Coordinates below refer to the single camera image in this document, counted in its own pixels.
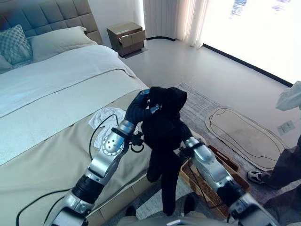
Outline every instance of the sneaker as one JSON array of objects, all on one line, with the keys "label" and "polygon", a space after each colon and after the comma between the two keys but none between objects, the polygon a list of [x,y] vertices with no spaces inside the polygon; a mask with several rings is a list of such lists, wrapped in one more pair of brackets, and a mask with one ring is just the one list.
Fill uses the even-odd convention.
[{"label": "sneaker", "polygon": [[264,184],[264,181],[261,178],[261,174],[262,173],[259,171],[249,171],[247,173],[247,177],[249,180],[261,185]]}]

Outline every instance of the pillow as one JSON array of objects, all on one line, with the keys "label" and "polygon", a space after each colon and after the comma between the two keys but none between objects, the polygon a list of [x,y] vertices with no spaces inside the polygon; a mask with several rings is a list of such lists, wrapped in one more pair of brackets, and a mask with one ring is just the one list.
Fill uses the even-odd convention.
[{"label": "pillow", "polygon": [[7,62],[2,55],[0,55],[0,74],[8,72],[11,69],[13,69],[13,66]]},{"label": "pillow", "polygon": [[0,52],[12,65],[32,60],[32,49],[21,25],[0,32]]},{"label": "pillow", "polygon": [[97,45],[95,41],[85,35],[84,31],[86,31],[86,28],[77,26],[33,36],[30,39],[33,62],[46,60],[75,48]]}]

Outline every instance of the bed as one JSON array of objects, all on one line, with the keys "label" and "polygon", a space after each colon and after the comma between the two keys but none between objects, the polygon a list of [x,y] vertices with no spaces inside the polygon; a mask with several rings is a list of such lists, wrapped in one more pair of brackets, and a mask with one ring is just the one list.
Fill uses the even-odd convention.
[{"label": "bed", "polygon": [[[40,35],[69,28],[86,28],[93,44],[0,74],[2,225],[14,225],[17,213],[41,195],[72,188],[90,164],[93,129],[88,121],[93,114],[106,106],[126,110],[147,89],[116,52],[99,45],[102,39],[87,0],[50,1],[0,15],[0,31],[17,24],[32,47]],[[92,148],[92,156],[97,151]],[[101,225],[150,186],[145,179],[149,158],[147,146],[142,153],[127,152],[88,216],[90,226]],[[36,202],[22,212],[19,224],[43,225],[50,207],[64,194]]]}]

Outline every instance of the bed frame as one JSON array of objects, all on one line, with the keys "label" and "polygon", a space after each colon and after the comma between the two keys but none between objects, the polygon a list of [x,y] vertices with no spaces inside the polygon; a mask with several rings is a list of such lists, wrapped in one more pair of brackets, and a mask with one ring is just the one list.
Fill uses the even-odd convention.
[{"label": "bed frame", "polygon": [[88,0],[53,0],[0,14],[0,31],[17,24],[22,26],[26,37],[82,26],[86,27],[91,40],[99,45],[103,43]]}]

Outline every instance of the window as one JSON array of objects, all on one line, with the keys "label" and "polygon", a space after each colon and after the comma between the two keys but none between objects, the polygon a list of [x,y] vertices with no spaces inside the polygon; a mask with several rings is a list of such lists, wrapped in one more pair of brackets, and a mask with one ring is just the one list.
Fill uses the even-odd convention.
[{"label": "window", "polygon": [[301,79],[300,9],[300,0],[210,0],[203,41],[295,83]]}]

